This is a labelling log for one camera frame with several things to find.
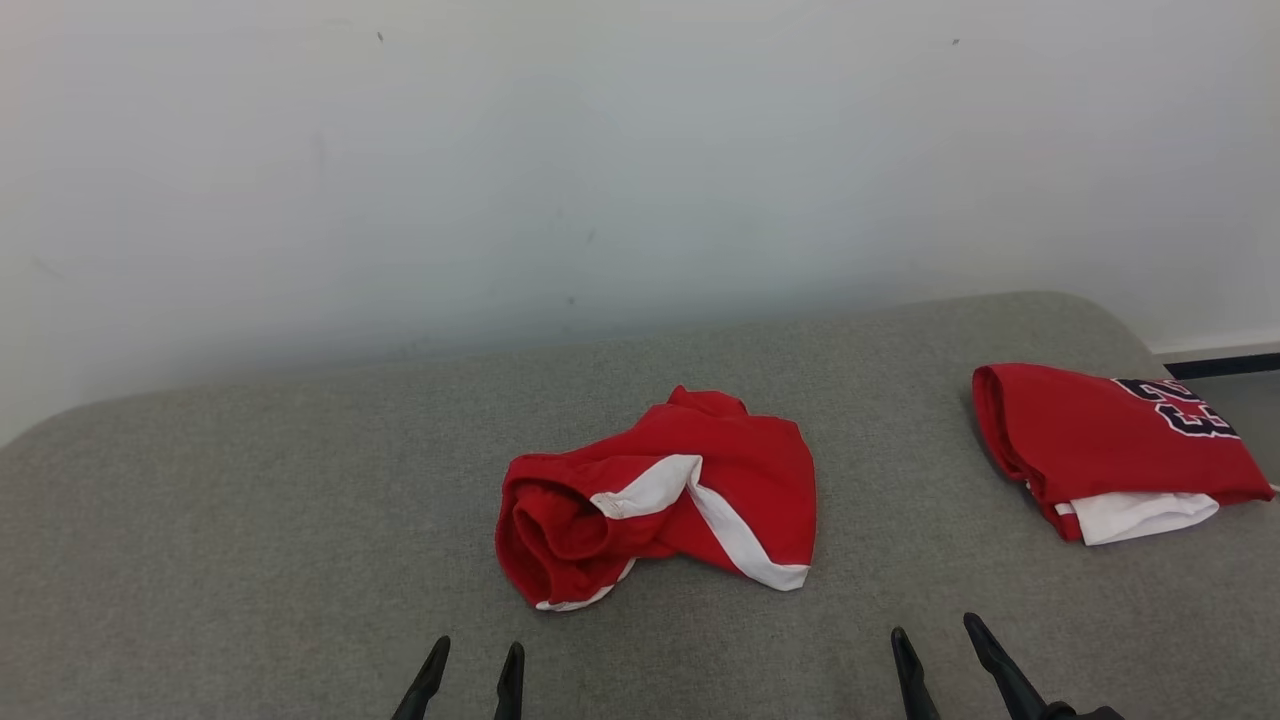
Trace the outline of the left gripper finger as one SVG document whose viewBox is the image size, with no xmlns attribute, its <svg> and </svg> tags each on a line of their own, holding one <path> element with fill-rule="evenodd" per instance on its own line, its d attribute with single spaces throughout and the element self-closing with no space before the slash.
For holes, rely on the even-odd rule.
<svg viewBox="0 0 1280 720">
<path fill-rule="evenodd" d="M 506 655 L 506 661 L 495 687 L 494 720 L 521 720 L 524 716 L 524 671 L 525 648 L 513 642 Z"/>
<path fill-rule="evenodd" d="M 392 714 L 392 720 L 425 719 L 428 706 L 440 688 L 449 652 L 451 638 L 448 635 L 439 637 Z"/>
</svg>

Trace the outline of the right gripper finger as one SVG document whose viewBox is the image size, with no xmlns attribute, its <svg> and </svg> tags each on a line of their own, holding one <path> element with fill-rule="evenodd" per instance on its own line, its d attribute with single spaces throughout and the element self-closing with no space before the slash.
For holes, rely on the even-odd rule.
<svg viewBox="0 0 1280 720">
<path fill-rule="evenodd" d="M 965 612 L 963 625 L 982 667 L 993 678 L 1011 719 L 1042 719 L 1048 703 L 975 612 Z"/>
<path fill-rule="evenodd" d="M 922 661 L 905 629 L 895 626 L 890 635 L 905 717 L 938 720 L 940 712 L 925 684 Z"/>
</svg>

